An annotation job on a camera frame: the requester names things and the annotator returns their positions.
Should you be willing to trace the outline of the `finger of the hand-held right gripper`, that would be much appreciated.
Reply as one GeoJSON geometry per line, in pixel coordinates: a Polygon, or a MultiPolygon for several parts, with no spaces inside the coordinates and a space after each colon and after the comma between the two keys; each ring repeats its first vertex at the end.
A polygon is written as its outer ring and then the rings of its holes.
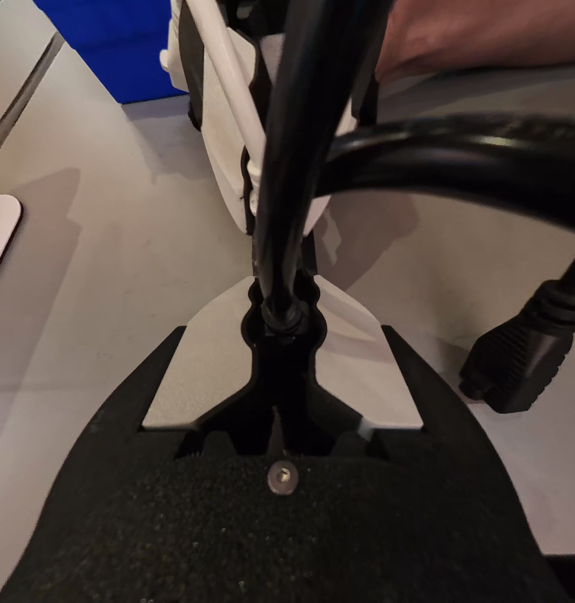
{"type": "MultiPolygon", "coordinates": [[[[261,127],[269,108],[269,72],[260,45],[247,35],[228,27],[247,91],[252,97],[261,127]]],[[[201,134],[223,201],[238,229],[253,233],[255,217],[251,195],[260,188],[265,139],[255,140],[255,159],[250,158],[227,94],[223,90],[208,48],[203,54],[203,97],[201,134]]]]}
{"type": "MultiPolygon", "coordinates": [[[[357,128],[358,123],[359,122],[357,118],[353,117],[352,115],[352,107],[346,106],[334,133],[334,137],[336,138],[343,134],[352,132],[357,128]]],[[[330,195],[324,195],[323,197],[317,197],[312,200],[311,206],[308,211],[308,215],[306,217],[306,236],[310,234],[315,224],[320,219],[321,215],[323,214],[325,208],[328,205],[329,198],[330,195]]]]}

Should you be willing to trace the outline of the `grey desk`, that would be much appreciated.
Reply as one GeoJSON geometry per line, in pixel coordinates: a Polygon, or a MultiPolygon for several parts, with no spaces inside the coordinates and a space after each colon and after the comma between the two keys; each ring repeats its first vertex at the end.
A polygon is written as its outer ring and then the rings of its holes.
{"type": "MultiPolygon", "coordinates": [[[[0,117],[53,34],[0,5],[0,117]]],[[[575,68],[416,80],[382,121],[511,110],[575,115],[575,68]]],[[[0,149],[23,217],[0,266],[0,589],[65,457],[106,398],[177,326],[251,273],[186,96],[125,107],[64,44],[0,149]]],[[[393,326],[457,388],[476,337],[575,256],[575,233],[424,195],[334,197],[314,230],[328,281],[393,326]]],[[[546,553],[575,552],[575,342],[531,411],[472,409],[546,553]]]]}

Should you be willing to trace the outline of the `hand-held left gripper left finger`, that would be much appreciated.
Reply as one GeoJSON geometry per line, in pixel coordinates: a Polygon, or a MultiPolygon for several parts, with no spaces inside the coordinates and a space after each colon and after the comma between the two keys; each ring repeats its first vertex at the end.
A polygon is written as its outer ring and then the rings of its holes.
{"type": "Polygon", "coordinates": [[[245,277],[188,322],[141,424],[145,430],[197,428],[249,383],[252,350],[241,326],[254,281],[245,277]]]}

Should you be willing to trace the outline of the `blue box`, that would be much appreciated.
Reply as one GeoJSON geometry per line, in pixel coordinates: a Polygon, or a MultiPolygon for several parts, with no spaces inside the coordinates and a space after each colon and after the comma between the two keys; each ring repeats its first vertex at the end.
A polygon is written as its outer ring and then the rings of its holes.
{"type": "Polygon", "coordinates": [[[183,95],[163,70],[170,1],[35,1],[119,104],[183,95]]]}

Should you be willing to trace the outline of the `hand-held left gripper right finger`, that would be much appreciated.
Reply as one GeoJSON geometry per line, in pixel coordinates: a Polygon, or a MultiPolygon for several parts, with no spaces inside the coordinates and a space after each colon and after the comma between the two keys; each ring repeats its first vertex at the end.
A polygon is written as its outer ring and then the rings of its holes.
{"type": "Polygon", "coordinates": [[[365,440],[382,429],[422,429],[423,422],[378,319],[321,275],[317,308],[327,334],[315,354],[319,386],[354,411],[365,440]]]}

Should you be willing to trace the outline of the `person's right forearm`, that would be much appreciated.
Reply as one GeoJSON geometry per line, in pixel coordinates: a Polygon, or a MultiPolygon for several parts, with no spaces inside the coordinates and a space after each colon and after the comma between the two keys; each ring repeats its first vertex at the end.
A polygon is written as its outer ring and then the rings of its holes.
{"type": "Polygon", "coordinates": [[[570,63],[575,1],[396,1],[375,78],[570,63]]]}

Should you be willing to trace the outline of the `grey metal strip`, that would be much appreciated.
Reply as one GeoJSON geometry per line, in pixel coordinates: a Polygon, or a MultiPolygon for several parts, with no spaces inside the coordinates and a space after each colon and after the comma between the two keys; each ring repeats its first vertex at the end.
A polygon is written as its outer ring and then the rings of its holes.
{"type": "Polygon", "coordinates": [[[19,91],[16,93],[11,103],[0,117],[0,149],[12,132],[14,126],[26,109],[27,104],[32,99],[37,88],[42,82],[42,79],[48,72],[51,64],[53,63],[54,59],[56,59],[64,44],[65,40],[63,36],[60,34],[60,32],[56,31],[43,50],[42,55],[35,63],[32,71],[30,71],[26,80],[21,85],[19,91]]]}

